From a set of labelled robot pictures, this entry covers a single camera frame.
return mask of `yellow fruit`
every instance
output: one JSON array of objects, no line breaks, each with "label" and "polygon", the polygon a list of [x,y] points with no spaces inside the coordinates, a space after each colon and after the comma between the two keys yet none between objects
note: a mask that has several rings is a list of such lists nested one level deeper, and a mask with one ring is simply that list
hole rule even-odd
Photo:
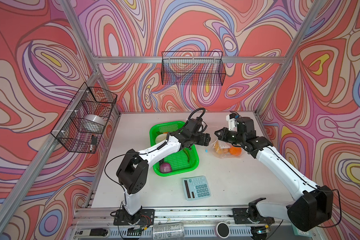
[{"label": "yellow fruit", "polygon": [[213,150],[217,153],[217,154],[223,154],[223,151],[221,150],[219,144],[215,143],[213,145]]}]

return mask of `white bowl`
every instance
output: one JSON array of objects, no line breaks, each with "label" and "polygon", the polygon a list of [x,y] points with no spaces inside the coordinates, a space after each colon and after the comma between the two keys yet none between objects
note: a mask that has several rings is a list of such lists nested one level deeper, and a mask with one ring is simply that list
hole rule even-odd
[{"label": "white bowl", "polygon": [[90,124],[90,123],[84,122],[83,127],[90,132],[101,133],[103,131],[104,126],[106,125],[106,122],[104,121],[104,119],[102,119],[101,117],[99,117],[95,114],[88,114],[84,118],[91,122],[96,122],[96,123],[102,125],[102,126],[100,126],[97,124]]}]

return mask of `round speaker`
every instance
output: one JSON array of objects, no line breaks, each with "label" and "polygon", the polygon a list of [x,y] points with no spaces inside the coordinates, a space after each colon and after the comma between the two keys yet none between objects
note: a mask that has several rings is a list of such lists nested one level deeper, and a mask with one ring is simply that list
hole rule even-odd
[{"label": "round speaker", "polygon": [[215,227],[216,236],[220,238],[227,238],[229,236],[229,227],[226,223],[219,222]]}]

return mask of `black cable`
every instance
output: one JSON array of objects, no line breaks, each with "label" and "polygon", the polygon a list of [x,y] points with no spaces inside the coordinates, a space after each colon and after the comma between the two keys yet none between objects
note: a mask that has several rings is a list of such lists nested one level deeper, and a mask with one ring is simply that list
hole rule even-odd
[{"label": "black cable", "polygon": [[228,215],[228,217],[249,217],[249,213],[245,215]]},{"label": "black cable", "polygon": [[193,116],[194,113],[196,113],[197,111],[200,111],[200,110],[202,110],[203,112],[200,114],[200,116],[198,116],[198,118],[201,118],[201,117],[204,115],[204,113],[205,113],[205,108],[195,109],[195,110],[189,115],[188,120],[191,119],[191,117]]},{"label": "black cable", "polygon": [[[121,212],[121,205],[122,205],[122,204],[123,204],[123,202],[120,203],[119,212],[117,213],[117,219],[120,219],[120,212]],[[123,236],[121,235],[121,233],[120,233],[119,225],[117,225],[117,231],[119,232],[120,237],[121,237],[123,240],[125,240],[125,239],[123,238]]]},{"label": "black cable", "polygon": [[[273,152],[273,154],[276,155],[276,157],[278,158],[278,160],[281,160],[285,165],[287,165],[287,166],[289,167],[289,169],[291,169],[303,182],[305,182],[308,186],[312,187],[309,183],[307,183],[304,179],[302,179],[302,178],[300,177],[300,175],[298,175],[286,162],[284,162],[283,159],[279,158],[279,156],[277,156],[277,154],[276,154],[270,147],[267,146],[267,148],[269,148],[269,149]],[[340,210],[339,221],[338,221],[336,224],[331,225],[331,226],[328,226],[328,227],[321,227],[321,226],[318,226],[318,227],[320,227],[320,228],[331,228],[331,227],[335,227],[335,226],[339,225],[340,222],[341,222],[341,218],[342,218],[341,201],[340,201],[340,192],[339,192],[339,190],[338,190],[338,189],[332,189],[332,190],[330,190],[330,191],[325,191],[325,190],[317,189],[317,188],[315,188],[315,187],[312,187],[312,188],[315,189],[315,190],[318,190],[318,191],[322,191],[322,192],[334,192],[334,191],[337,191],[337,195],[338,195],[338,197],[339,197],[339,210]]]},{"label": "black cable", "polygon": [[206,124],[206,122],[204,122],[204,123],[205,123],[205,127],[202,129],[201,132],[198,132],[198,133],[203,133],[203,132],[206,130],[206,127],[208,127],[208,125]]},{"label": "black cable", "polygon": [[270,147],[268,147],[268,146],[266,146],[266,147],[269,148],[269,149],[273,152],[273,154],[276,155],[276,157],[278,158],[278,160],[282,161],[282,162],[283,162],[292,172],[294,172],[294,174],[296,174],[304,183],[308,184],[308,183],[306,182],[306,180],[302,179],[302,177],[300,177],[300,175],[298,175],[286,162],[284,162],[283,159],[279,158],[279,156],[277,156],[277,154],[272,150],[272,148],[270,148]]},{"label": "black cable", "polygon": [[268,240],[270,237],[272,237],[272,235],[276,232],[276,230],[281,226],[281,224],[283,223],[283,220],[281,220],[280,224],[277,226],[277,228],[273,231],[273,233],[271,235],[269,235],[269,237],[266,238],[266,240]]},{"label": "black cable", "polygon": [[104,167],[104,173],[106,174],[106,176],[107,176],[111,181],[113,181],[113,182],[117,183],[118,185],[120,185],[121,187],[123,187],[119,182],[116,182],[115,180],[113,180],[112,178],[110,178],[110,176],[107,174],[106,169],[107,169],[108,164],[109,164],[111,161],[115,160],[116,158],[121,157],[121,156],[124,156],[124,155],[144,155],[144,154],[149,154],[149,153],[151,153],[151,152],[153,152],[153,151],[156,151],[156,150],[157,150],[157,149],[152,150],[152,151],[147,152],[147,153],[137,153],[137,154],[136,154],[136,153],[125,153],[125,154],[121,154],[121,155],[119,155],[119,156],[116,156],[116,157],[112,158],[109,162],[107,162],[106,166]]},{"label": "black cable", "polygon": [[322,192],[334,192],[334,191],[336,191],[336,192],[337,192],[337,196],[338,196],[338,198],[339,198],[339,210],[340,210],[339,221],[338,221],[337,223],[335,223],[334,225],[331,225],[331,226],[328,226],[328,227],[321,227],[321,226],[318,226],[318,227],[320,227],[320,228],[331,228],[331,227],[335,227],[335,226],[339,225],[340,222],[341,222],[341,218],[342,218],[341,201],[340,201],[340,192],[339,192],[339,190],[338,190],[338,189],[333,189],[333,190],[330,190],[330,191],[325,191],[325,190],[317,189],[317,188],[314,188],[314,187],[312,187],[312,188],[313,188],[313,189],[316,189],[316,190],[318,190],[318,191],[322,191]]},{"label": "black cable", "polygon": [[109,162],[107,162],[106,166],[104,167],[104,173],[106,174],[106,176],[107,176],[111,181],[113,181],[113,182],[117,183],[118,185],[120,185],[122,188],[123,188],[123,186],[122,186],[119,182],[116,182],[115,180],[113,180],[112,178],[110,178],[110,176],[108,176],[106,169],[107,169],[108,164],[109,164],[111,161],[113,161],[114,159],[116,159],[116,158],[118,158],[118,157],[124,156],[124,155],[136,155],[136,153],[125,153],[125,154],[121,154],[121,155],[119,155],[119,156],[117,156],[117,157],[114,157],[114,158],[112,158]]}]

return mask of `wire mesh basket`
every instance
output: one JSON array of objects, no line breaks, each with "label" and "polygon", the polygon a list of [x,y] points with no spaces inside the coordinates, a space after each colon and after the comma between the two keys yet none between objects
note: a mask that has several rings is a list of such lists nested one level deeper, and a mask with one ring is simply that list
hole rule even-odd
[{"label": "wire mesh basket", "polygon": [[222,51],[163,51],[163,85],[223,85]]},{"label": "wire mesh basket", "polygon": [[95,153],[116,100],[106,89],[87,86],[62,128],[51,134],[70,152]]}]

